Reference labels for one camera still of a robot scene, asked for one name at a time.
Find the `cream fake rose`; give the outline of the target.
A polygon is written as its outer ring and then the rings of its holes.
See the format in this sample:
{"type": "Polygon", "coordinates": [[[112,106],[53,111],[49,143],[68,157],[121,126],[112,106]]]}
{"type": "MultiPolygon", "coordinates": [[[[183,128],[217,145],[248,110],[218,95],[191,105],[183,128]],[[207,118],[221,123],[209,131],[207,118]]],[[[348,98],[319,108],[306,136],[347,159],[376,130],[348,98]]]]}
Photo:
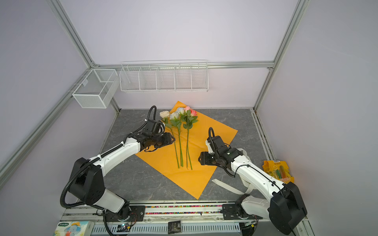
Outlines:
{"type": "MultiPolygon", "coordinates": [[[[169,123],[170,113],[168,111],[162,111],[162,112],[159,113],[159,115],[161,117],[161,120],[165,124],[165,127],[170,130],[172,136],[174,137],[173,126],[169,123]]],[[[177,167],[180,168],[179,158],[178,158],[178,153],[177,153],[177,146],[176,146],[175,142],[174,142],[174,150],[175,150],[175,155],[176,155],[177,167]]]]}

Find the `pale white fake rose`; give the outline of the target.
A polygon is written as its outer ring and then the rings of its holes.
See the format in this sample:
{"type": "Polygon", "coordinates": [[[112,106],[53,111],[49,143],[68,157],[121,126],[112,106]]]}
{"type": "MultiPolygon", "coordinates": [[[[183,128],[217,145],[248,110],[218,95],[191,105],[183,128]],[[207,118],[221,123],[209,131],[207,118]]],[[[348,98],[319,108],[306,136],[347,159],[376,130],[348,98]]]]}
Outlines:
{"type": "Polygon", "coordinates": [[[173,112],[170,115],[170,121],[173,127],[178,130],[178,139],[179,139],[179,149],[180,149],[180,167],[184,167],[183,163],[183,153],[182,153],[182,143],[181,143],[181,115],[178,112],[173,112]]]}

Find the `orange wrapping paper sheet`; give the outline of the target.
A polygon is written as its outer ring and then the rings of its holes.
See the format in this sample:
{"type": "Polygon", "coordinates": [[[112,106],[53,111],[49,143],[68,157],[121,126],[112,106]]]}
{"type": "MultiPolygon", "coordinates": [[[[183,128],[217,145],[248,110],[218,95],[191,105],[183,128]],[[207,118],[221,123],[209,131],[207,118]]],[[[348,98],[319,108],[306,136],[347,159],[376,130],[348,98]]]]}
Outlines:
{"type": "Polygon", "coordinates": [[[169,130],[176,141],[156,150],[155,152],[140,152],[137,156],[173,181],[190,195],[199,199],[210,178],[215,172],[215,166],[202,166],[198,158],[204,151],[208,151],[205,142],[208,139],[208,129],[212,127],[216,135],[230,144],[237,134],[233,129],[200,112],[197,113],[198,122],[187,131],[181,128],[178,134],[176,128],[169,130]]]}

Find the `red pink fake rose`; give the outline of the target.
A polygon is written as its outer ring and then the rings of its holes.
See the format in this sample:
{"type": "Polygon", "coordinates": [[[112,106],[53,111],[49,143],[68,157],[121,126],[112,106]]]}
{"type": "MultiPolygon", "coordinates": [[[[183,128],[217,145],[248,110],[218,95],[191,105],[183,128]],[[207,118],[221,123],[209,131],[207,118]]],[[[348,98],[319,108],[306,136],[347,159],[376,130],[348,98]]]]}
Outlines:
{"type": "Polygon", "coordinates": [[[197,122],[197,111],[191,109],[189,106],[184,108],[184,124],[183,127],[187,131],[187,144],[186,144],[186,161],[187,169],[193,170],[192,161],[189,152],[189,136],[190,130],[193,128],[193,124],[197,122]]]}

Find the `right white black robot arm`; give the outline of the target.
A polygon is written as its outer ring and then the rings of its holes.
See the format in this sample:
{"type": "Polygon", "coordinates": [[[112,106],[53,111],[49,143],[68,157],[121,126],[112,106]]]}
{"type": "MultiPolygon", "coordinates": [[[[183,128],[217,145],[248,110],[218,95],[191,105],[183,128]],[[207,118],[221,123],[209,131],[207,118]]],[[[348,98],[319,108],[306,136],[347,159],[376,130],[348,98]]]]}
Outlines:
{"type": "Polygon", "coordinates": [[[240,177],[264,196],[259,199],[243,193],[232,207],[222,210],[224,213],[240,219],[250,216],[269,219],[284,235],[291,234],[307,216],[300,190],[294,183],[284,183],[265,173],[242,150],[228,146],[220,136],[210,135],[206,145],[208,151],[202,152],[198,158],[201,165],[217,166],[232,178],[240,177]]]}

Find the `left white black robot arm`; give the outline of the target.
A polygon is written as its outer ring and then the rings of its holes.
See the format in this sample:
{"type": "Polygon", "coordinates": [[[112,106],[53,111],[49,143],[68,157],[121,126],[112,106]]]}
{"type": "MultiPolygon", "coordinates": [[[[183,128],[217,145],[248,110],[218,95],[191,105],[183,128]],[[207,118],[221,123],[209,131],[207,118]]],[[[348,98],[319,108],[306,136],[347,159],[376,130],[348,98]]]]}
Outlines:
{"type": "Polygon", "coordinates": [[[166,132],[163,122],[146,120],[117,146],[90,159],[76,160],[62,190],[60,205],[64,208],[87,205],[128,219],[132,213],[129,201],[106,189],[104,177],[127,158],[141,151],[150,152],[151,147],[157,150],[174,142],[175,138],[166,132]]]}

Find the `white ribbon strip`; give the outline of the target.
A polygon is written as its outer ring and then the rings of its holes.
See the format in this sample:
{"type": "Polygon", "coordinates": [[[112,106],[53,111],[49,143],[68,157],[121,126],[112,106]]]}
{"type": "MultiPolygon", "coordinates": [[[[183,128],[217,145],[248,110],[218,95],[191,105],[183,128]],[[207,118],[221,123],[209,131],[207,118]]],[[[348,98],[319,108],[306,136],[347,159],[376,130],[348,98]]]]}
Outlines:
{"type": "Polygon", "coordinates": [[[218,179],[214,179],[212,180],[213,183],[215,183],[216,185],[226,189],[227,191],[230,191],[234,194],[237,194],[237,195],[243,195],[243,194],[251,194],[251,192],[254,190],[254,186],[252,184],[250,184],[249,182],[245,181],[245,180],[241,180],[242,181],[242,184],[247,188],[247,190],[245,192],[242,192],[218,179]]]}

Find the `yellow snack bag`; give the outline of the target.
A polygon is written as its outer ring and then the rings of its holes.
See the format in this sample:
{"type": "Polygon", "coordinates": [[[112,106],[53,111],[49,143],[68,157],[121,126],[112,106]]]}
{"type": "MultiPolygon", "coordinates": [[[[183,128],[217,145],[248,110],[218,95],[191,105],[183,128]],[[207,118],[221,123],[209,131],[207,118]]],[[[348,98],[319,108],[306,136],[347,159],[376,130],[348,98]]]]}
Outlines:
{"type": "Polygon", "coordinates": [[[263,163],[263,170],[270,176],[284,182],[294,183],[294,176],[291,174],[289,166],[285,161],[264,161],[263,163]]]}

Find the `black square card middle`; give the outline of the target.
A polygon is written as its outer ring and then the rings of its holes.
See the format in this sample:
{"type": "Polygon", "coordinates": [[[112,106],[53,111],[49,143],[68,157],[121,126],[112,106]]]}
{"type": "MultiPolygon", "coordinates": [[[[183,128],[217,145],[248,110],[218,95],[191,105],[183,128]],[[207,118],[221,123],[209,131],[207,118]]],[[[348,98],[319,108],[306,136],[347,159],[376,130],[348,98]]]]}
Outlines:
{"type": "Polygon", "coordinates": [[[168,222],[168,234],[178,234],[182,232],[182,222],[179,221],[171,221],[168,222]]]}

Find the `tissue pack with elephant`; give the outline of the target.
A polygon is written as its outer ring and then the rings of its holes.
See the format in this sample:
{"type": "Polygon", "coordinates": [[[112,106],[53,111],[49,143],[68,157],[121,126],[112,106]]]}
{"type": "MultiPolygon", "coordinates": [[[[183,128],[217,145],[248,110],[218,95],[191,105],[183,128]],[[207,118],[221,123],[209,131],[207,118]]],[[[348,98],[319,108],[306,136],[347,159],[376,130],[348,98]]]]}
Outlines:
{"type": "Polygon", "coordinates": [[[92,221],[63,221],[57,225],[53,236],[90,236],[93,228],[92,221]]]}

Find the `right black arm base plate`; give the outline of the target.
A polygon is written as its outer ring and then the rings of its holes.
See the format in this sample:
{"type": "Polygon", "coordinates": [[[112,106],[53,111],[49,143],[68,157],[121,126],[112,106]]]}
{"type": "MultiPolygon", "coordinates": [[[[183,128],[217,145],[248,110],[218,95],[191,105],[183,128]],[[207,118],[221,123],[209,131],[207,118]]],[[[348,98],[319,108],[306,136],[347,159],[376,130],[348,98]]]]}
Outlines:
{"type": "Polygon", "coordinates": [[[242,208],[235,203],[223,204],[221,213],[224,220],[261,220],[262,217],[247,214],[242,208]]]}

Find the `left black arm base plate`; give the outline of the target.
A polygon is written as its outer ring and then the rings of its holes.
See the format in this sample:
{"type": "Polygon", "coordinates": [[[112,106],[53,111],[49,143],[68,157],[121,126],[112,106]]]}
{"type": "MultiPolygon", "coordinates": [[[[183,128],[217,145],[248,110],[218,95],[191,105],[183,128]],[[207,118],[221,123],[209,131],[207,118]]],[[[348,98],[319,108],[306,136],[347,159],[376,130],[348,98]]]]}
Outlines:
{"type": "Polygon", "coordinates": [[[125,212],[113,213],[109,210],[105,212],[107,222],[141,222],[145,215],[146,206],[131,205],[125,212]]]}

